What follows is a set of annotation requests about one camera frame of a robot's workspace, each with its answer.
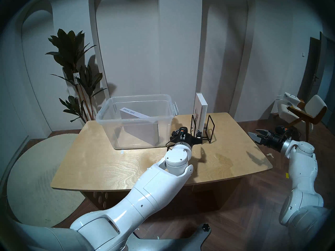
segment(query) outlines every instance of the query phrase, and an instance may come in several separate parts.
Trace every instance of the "clear plastic storage bin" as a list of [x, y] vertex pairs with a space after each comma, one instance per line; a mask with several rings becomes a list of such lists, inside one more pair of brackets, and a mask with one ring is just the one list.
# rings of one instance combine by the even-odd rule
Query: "clear plastic storage bin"
[[96, 121], [114, 149], [163, 147], [170, 140], [176, 112], [167, 94], [112, 97], [98, 112]]

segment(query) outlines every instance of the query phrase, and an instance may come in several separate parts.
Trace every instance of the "book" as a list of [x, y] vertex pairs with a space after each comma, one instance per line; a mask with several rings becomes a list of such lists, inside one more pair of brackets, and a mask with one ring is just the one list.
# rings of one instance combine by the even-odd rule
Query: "book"
[[[149, 116], [136, 112], [131, 109], [120, 109], [121, 119], [149, 118]], [[156, 146], [159, 143], [158, 123], [138, 123], [123, 125], [125, 132]]]
[[207, 106], [208, 104], [205, 98], [203, 97], [202, 93], [197, 92], [195, 94], [193, 116], [195, 119], [195, 126], [197, 129], [197, 132], [200, 131], [201, 134], [204, 130]]

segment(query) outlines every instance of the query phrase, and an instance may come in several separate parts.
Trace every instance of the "chair backrest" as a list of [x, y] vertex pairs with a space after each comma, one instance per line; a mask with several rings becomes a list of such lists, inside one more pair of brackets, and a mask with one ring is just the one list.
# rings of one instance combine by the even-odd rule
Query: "chair backrest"
[[320, 96], [316, 94], [309, 100], [308, 103], [306, 103], [305, 112], [315, 118], [324, 107], [327, 108], [327, 105], [320, 98]]

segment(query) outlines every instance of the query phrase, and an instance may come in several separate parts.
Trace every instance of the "bin lid latch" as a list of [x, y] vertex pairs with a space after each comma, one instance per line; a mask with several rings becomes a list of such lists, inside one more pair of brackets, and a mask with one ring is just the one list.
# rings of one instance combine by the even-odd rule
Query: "bin lid latch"
[[175, 109], [175, 115], [177, 116], [179, 113], [179, 110], [178, 110], [178, 106], [176, 102], [173, 104], [173, 108]]

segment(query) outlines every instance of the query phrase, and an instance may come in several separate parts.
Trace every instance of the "table top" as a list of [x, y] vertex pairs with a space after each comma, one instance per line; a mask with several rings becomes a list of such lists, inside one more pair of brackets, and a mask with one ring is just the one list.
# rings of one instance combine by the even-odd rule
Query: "table top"
[[[272, 168], [271, 163], [225, 112], [210, 114], [212, 143], [194, 145], [189, 164], [194, 172], [186, 185], [222, 181]], [[191, 115], [178, 115], [171, 129], [190, 127]], [[52, 182], [54, 189], [123, 191], [131, 189], [146, 169], [158, 162], [166, 148], [115, 150], [102, 126], [88, 121], [61, 162]]]

